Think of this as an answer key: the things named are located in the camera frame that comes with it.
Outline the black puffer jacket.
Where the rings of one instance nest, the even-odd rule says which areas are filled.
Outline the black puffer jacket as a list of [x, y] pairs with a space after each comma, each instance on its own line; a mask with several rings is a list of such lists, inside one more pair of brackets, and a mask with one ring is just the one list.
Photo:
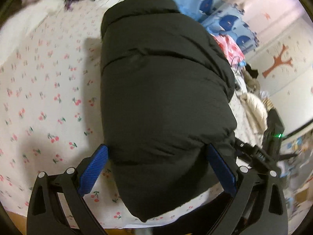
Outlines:
[[104, 14], [101, 36], [113, 176], [146, 222], [217, 184], [210, 146], [235, 161], [235, 77], [214, 38], [173, 0], [124, 0]]

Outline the beige fur coat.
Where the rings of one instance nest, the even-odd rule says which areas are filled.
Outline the beige fur coat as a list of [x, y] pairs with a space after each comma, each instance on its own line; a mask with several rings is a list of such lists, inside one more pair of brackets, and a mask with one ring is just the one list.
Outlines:
[[262, 97], [261, 86], [246, 70], [242, 71], [247, 90], [242, 91], [240, 101], [246, 110], [246, 116], [254, 134], [264, 134], [268, 129], [268, 112], [274, 109], [268, 97]]

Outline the pink checkered cloth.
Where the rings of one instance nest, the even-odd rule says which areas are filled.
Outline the pink checkered cloth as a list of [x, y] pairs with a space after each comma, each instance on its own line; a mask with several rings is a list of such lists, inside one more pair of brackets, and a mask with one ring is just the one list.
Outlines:
[[218, 46], [222, 49], [224, 56], [230, 65], [235, 65], [245, 60], [243, 52], [231, 36], [226, 34], [213, 36], [213, 38], [217, 42]]

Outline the cherry print bed sheet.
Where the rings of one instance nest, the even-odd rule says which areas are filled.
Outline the cherry print bed sheet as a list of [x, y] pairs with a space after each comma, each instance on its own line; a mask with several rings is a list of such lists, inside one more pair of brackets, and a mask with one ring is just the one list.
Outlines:
[[37, 174], [58, 174], [103, 142], [100, 23], [90, 0], [46, 17], [1, 63], [1, 203], [26, 216]]

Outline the blue whale curtain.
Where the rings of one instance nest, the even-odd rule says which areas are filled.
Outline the blue whale curtain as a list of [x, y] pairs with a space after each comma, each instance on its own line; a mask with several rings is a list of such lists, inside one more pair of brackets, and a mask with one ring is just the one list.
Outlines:
[[179, 11], [214, 36], [229, 35], [246, 54], [259, 46], [256, 32], [244, 22], [245, 11], [236, 3], [224, 0], [173, 0]]

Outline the white striped duvet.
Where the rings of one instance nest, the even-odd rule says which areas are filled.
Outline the white striped duvet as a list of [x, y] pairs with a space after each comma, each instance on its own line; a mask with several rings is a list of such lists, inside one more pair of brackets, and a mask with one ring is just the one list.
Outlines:
[[[39, 0], [23, 6], [21, 0], [1, 0], [1, 63], [49, 15], [61, 10], [71, 11], [81, 0]], [[111, 7], [123, 0], [91, 0], [99, 6]]]

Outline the tree wall sticker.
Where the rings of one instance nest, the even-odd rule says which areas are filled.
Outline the tree wall sticker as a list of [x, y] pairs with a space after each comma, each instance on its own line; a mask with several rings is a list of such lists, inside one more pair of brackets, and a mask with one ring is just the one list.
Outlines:
[[279, 52], [279, 54], [277, 56], [273, 56], [273, 65], [265, 70], [262, 75], [264, 78], [267, 78], [267, 76], [277, 67], [279, 66], [282, 66], [282, 65], [288, 65], [290, 67], [293, 67], [293, 64], [292, 64], [292, 57], [288, 58], [286, 61], [283, 61], [282, 60], [282, 55], [285, 51], [288, 50], [288, 46], [286, 46], [284, 43], [282, 44], [282, 49], [281, 51]]

